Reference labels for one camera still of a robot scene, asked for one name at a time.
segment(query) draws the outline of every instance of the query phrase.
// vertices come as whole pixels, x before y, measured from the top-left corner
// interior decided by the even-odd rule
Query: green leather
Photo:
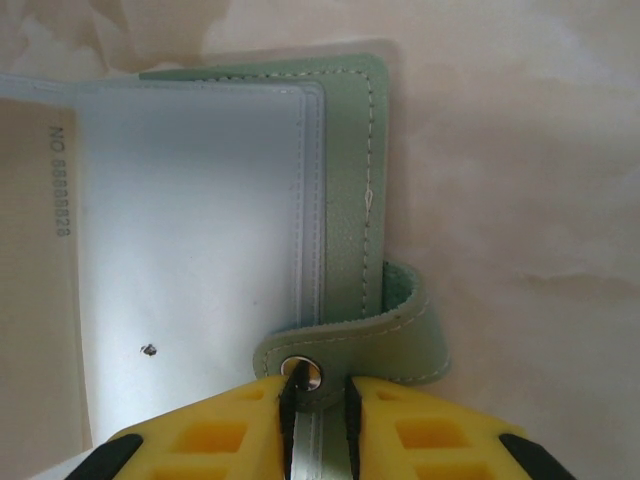
[[[387,70],[377,57],[347,55],[150,72],[142,79],[313,81],[326,101],[326,257],[321,324],[276,333],[254,354],[257,376],[277,374],[290,355],[312,358],[323,382],[306,393],[296,449],[305,478],[348,479],[343,382],[346,375],[404,384],[435,381],[449,366],[446,344],[413,269],[384,264],[383,227],[388,114]],[[320,427],[312,427],[316,422]]]
[[[444,375],[449,355],[440,324],[417,272],[385,263],[384,313],[363,320],[318,325],[272,335],[256,350],[254,369],[277,374],[293,355],[322,367],[322,385],[302,394],[302,411],[331,406],[341,399],[349,375],[386,378],[416,385]]]

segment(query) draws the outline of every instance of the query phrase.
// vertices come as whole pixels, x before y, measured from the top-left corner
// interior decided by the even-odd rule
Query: dark speck
[[[152,344],[143,345],[142,347],[140,347],[140,351],[150,357],[153,357],[156,353],[158,353],[158,349]]]

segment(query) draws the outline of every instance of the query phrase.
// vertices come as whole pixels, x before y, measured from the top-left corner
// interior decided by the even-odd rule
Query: snap button
[[[304,364],[304,367],[301,367],[299,370],[300,379],[297,384],[298,388],[304,392],[317,390],[322,383],[322,370],[320,370],[320,367],[316,365],[313,360],[307,357],[295,355],[286,358],[280,366],[280,373],[282,373],[282,375],[289,376],[301,363]]]

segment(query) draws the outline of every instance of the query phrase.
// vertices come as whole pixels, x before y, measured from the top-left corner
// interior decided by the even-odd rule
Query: metal snap
[[[320,370],[320,367],[316,365],[313,360],[302,356],[289,357],[282,362],[282,365],[280,366],[280,373],[287,376],[291,375],[293,370],[301,362],[304,362],[306,365],[306,371],[302,375],[304,378],[304,384],[298,384],[298,388],[304,392],[312,392],[318,389],[322,383],[322,370]]]

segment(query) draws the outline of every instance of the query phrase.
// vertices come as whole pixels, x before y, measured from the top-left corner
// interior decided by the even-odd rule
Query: leather tab
[[[450,357],[440,323],[416,270],[385,262],[383,313],[272,335],[256,349],[256,375],[278,375],[290,356],[304,356],[322,369],[322,384],[301,392],[301,411],[340,401],[348,376],[385,378],[404,385],[433,382],[448,370]]]

